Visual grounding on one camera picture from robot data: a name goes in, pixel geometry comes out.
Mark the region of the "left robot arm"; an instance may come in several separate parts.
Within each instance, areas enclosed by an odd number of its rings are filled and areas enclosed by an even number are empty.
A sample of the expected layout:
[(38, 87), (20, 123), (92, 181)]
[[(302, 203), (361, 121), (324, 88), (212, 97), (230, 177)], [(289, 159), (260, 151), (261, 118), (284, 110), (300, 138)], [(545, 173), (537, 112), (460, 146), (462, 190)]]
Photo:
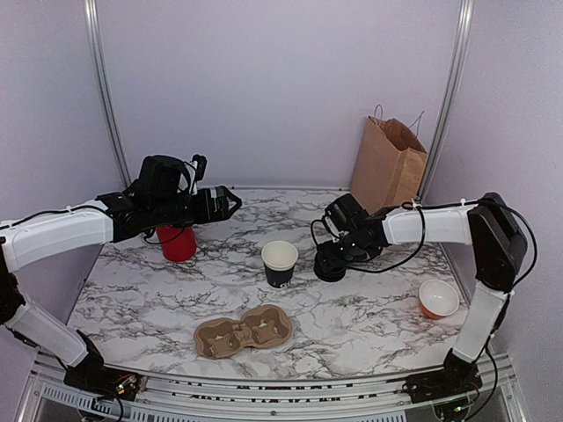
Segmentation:
[(70, 329), (18, 285), (27, 266), (59, 264), (81, 250), (119, 243), (165, 226), (181, 228), (222, 222), (242, 200), (225, 186), (182, 192), (131, 186), (73, 207), (40, 211), (1, 226), (1, 324), (16, 338), (52, 353), (65, 369), (65, 382), (80, 389), (121, 393), (137, 375), (109, 368), (91, 339)]

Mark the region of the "black plastic cup lid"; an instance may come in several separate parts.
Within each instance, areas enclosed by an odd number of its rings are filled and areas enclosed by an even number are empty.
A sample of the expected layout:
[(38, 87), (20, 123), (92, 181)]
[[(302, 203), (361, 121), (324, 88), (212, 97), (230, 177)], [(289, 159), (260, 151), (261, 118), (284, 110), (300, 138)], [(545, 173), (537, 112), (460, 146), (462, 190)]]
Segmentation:
[(340, 281), (346, 275), (345, 266), (335, 265), (320, 255), (315, 257), (313, 271), (318, 279), (330, 283)]

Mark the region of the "black paper coffee cup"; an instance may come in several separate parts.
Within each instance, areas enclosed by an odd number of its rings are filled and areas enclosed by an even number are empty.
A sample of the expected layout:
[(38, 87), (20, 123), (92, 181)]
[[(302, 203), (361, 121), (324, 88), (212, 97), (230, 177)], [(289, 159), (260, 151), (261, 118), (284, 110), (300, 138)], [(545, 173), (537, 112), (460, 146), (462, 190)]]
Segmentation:
[(292, 280), (296, 262), (299, 258), (297, 248), (286, 241), (272, 241), (261, 250), (267, 283), (274, 288), (283, 288)]

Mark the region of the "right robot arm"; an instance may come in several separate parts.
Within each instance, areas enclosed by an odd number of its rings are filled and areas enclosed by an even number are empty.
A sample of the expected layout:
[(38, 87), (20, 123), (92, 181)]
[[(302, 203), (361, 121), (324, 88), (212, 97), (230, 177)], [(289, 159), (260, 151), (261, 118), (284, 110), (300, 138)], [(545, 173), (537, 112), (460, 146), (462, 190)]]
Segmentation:
[(479, 386), (477, 362), (499, 329), (528, 250), (537, 242), (529, 224), (498, 193), (478, 200), (423, 206), (406, 202), (374, 213), (347, 193), (326, 209), (321, 223), (331, 240), (316, 245), (314, 273), (325, 282), (347, 271), (366, 273), (365, 263), (399, 244), (464, 244), (473, 251), (476, 285), (468, 314), (442, 368), (406, 378), (411, 393), (453, 394)]

